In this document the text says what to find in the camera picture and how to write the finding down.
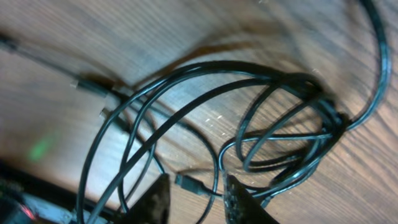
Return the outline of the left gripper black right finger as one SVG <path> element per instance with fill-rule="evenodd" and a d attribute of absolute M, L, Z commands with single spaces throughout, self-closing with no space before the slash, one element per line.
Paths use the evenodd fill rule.
<path fill-rule="evenodd" d="M 256 202 L 235 176 L 224 173 L 223 180 L 227 224 L 279 224 Z"/>

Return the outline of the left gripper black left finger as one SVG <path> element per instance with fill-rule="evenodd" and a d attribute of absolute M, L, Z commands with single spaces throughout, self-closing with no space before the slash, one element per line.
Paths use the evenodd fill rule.
<path fill-rule="evenodd" d="M 170 181 L 160 175 L 118 224 L 168 224 L 170 213 Z"/>

